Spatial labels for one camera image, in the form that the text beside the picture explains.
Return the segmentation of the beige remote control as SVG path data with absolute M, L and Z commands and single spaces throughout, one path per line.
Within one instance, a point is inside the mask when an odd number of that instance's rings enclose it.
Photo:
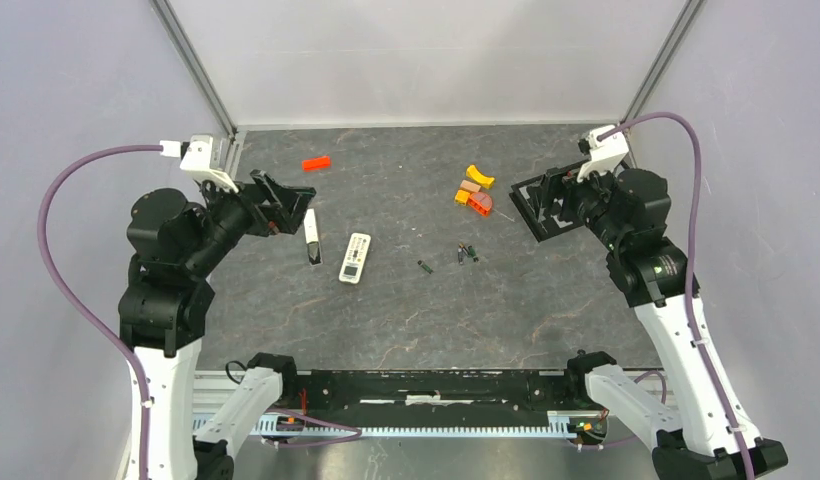
M 344 284 L 356 285 L 360 282 L 371 245 L 371 236 L 353 233 L 349 239 L 338 280 Z

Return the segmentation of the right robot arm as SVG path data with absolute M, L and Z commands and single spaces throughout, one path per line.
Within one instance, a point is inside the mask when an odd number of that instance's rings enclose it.
M 582 227 L 606 248 L 610 279 L 654 344 L 676 404 L 666 406 L 626 378 L 604 352 L 568 362 L 566 400 L 616 415 L 650 451 L 661 479 L 754 479 L 786 466 L 784 445 L 762 436 L 735 395 L 688 257 L 665 234 L 665 179 L 626 168 L 579 180 L 579 171 L 572 164 L 518 182 L 511 200 L 536 240 Z

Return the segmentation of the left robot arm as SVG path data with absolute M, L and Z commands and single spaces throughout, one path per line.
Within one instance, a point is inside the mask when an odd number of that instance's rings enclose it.
M 229 479 L 254 423 L 300 394 L 294 360 L 257 354 L 214 419 L 193 427 L 193 392 L 213 270 L 245 236 L 295 234 L 316 191 L 285 186 L 255 170 L 197 183 L 200 202 L 174 188 L 140 197 L 127 238 L 134 253 L 118 304 L 119 340 L 132 381 L 131 479 Z

